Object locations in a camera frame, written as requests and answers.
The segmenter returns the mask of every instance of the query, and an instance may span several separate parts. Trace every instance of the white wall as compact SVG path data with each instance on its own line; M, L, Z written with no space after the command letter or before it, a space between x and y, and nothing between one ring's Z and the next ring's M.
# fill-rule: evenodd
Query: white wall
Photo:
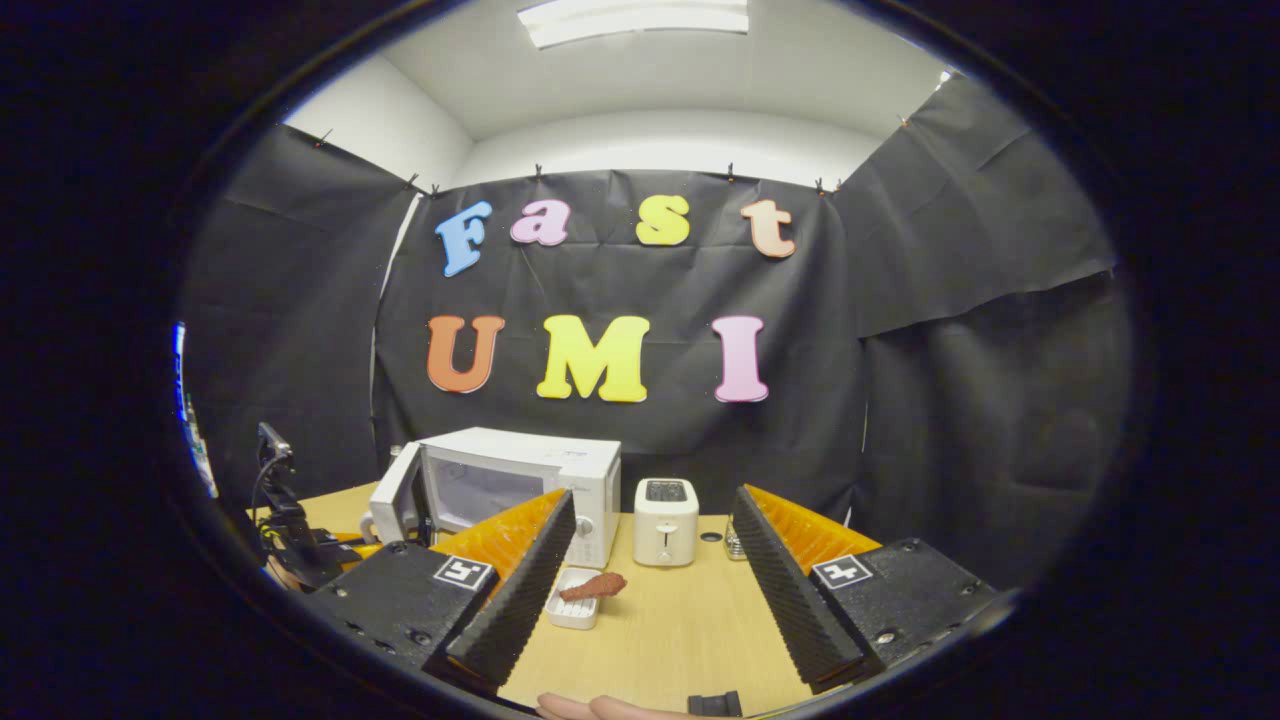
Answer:
M575 118L480 141L453 187L534 174L595 169L675 169L835 187L881 141L854 131L777 115L719 110L645 110Z
M444 109L381 55L374 55L284 119L325 142L408 179L452 187L475 142Z

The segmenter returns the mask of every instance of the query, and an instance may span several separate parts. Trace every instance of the blue letter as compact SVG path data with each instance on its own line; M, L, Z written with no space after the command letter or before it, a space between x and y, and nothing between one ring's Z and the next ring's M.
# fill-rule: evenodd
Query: blue letter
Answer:
M476 218L488 218L493 205L484 200L435 225L435 233L444 241L444 277L466 270L480 259L480 251L468 243L484 242L484 223Z

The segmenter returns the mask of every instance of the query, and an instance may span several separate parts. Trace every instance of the white ceiling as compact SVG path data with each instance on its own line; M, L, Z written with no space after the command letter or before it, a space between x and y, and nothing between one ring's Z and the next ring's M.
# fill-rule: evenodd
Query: white ceiling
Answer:
M745 36L616 35L538 50L516 12L474 0L384 55L476 141L598 113L716 109L888 137L943 63L829 0L750 0Z

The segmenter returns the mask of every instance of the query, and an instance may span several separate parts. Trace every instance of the small white tray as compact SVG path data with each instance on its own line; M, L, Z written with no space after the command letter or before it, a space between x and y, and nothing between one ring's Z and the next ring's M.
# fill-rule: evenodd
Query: small white tray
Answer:
M586 568L564 568L561 570L559 578L556 579L556 588L552 591L552 596L547 598L545 610L552 625L579 630L590 630L595 626L595 610L599 600L593 597L564 602L561 600L559 593L563 589L576 588L599 574L599 570L589 570Z

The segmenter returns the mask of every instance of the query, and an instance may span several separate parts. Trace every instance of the microwave window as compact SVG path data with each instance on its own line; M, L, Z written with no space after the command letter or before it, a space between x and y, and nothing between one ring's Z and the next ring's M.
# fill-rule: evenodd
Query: microwave window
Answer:
M474 525L543 495L543 479L476 468L447 460L431 461L431 477L439 493L436 515L462 525Z

